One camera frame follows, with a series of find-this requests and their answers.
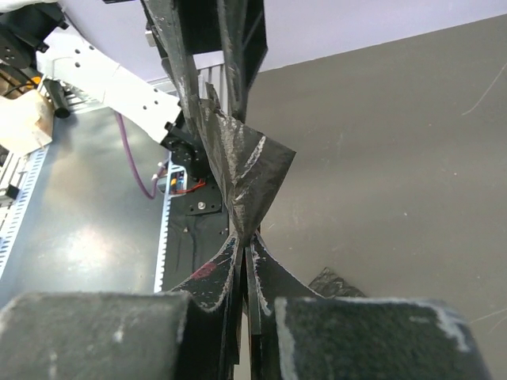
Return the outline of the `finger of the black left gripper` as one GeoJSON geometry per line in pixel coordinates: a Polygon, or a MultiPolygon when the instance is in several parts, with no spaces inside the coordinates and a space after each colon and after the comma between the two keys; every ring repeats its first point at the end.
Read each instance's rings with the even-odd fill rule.
{"type": "Polygon", "coordinates": [[[147,23],[154,34],[162,66],[179,95],[185,126],[194,146],[202,146],[204,125],[201,101],[208,98],[207,84],[222,99],[222,68],[206,63],[203,69],[195,57],[220,53],[217,1],[143,1],[147,23]]]}
{"type": "Polygon", "coordinates": [[[217,2],[225,61],[228,112],[244,121],[251,86],[268,51],[262,0],[217,2]]]}

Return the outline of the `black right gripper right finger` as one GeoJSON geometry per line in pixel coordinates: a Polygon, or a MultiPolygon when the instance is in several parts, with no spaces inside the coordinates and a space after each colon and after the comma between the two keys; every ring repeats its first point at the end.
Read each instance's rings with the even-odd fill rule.
{"type": "Polygon", "coordinates": [[[254,379],[488,379],[468,323],[427,298],[323,296],[246,250],[254,379]]]}

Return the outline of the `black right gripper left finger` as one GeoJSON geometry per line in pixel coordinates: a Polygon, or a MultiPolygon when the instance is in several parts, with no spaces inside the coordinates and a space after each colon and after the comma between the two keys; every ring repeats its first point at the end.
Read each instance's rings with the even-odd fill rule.
{"type": "Polygon", "coordinates": [[[4,379],[230,379],[238,362],[232,234],[157,294],[31,293],[1,311],[4,379]]]}

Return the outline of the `black trash bag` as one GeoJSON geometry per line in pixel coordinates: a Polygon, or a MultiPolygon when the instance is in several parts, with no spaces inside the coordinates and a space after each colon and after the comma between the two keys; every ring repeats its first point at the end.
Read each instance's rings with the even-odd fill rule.
{"type": "Polygon", "coordinates": [[[240,257],[271,207],[295,151],[224,112],[213,84],[200,99],[200,137],[240,244],[240,257]]]}

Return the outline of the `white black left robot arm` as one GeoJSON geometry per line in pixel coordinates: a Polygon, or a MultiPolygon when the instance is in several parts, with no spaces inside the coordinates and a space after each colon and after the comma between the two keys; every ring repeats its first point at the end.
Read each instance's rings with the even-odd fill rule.
{"type": "Polygon", "coordinates": [[[1,59],[76,87],[137,124],[170,150],[189,176],[211,173],[199,136],[200,95],[194,58],[221,51],[228,110],[246,117],[248,92],[268,51],[262,1],[145,1],[147,30],[177,90],[160,93],[93,46],[56,1],[1,4],[1,59]]]}

